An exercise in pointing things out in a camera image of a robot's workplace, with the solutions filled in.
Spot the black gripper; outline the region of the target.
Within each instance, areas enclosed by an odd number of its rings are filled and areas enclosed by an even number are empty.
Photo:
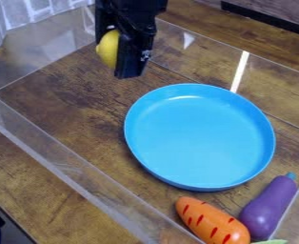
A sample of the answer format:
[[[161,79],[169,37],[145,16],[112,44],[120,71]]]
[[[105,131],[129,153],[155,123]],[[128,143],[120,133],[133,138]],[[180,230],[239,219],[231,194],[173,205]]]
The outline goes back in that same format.
[[[115,68],[120,79],[144,72],[156,35],[155,18],[167,6],[168,0],[95,0],[95,41],[100,43],[108,31],[120,30]]]

